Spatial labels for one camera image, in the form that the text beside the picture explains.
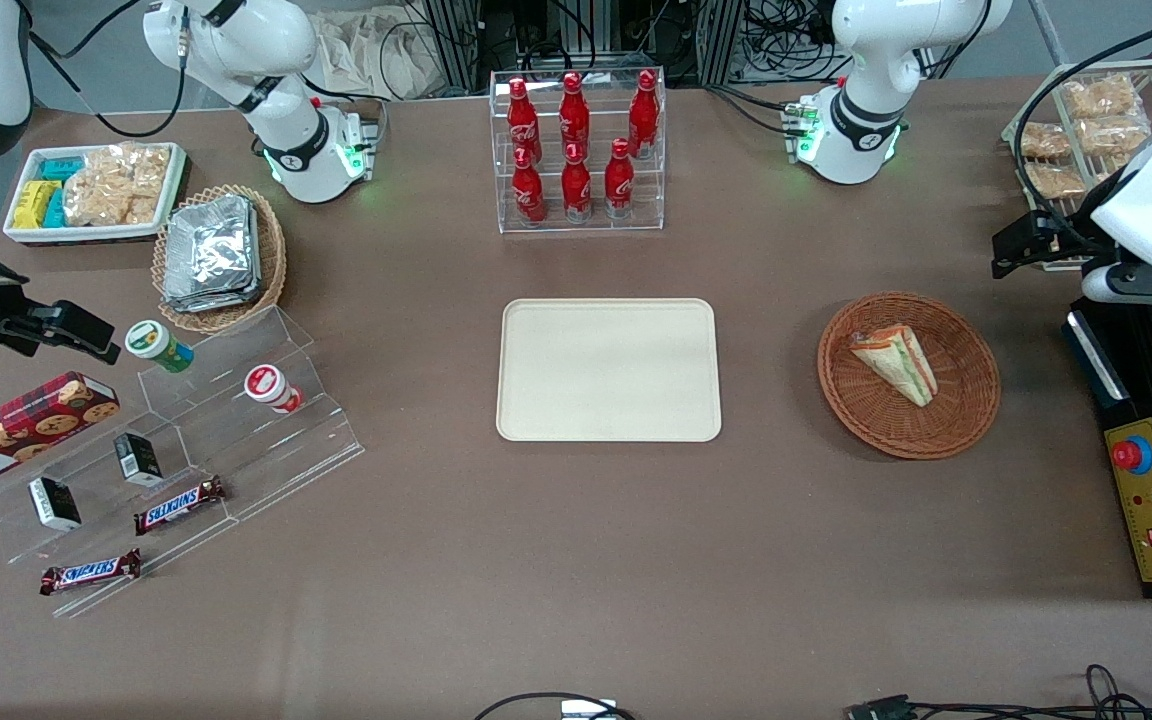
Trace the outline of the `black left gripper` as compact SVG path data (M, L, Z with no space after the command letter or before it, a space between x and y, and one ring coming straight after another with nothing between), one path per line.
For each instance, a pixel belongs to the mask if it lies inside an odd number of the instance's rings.
M1075 232L1060 211L1032 209L992 236L992 278L1001 281L1021 266L1079 264L1100 258L1100 247Z

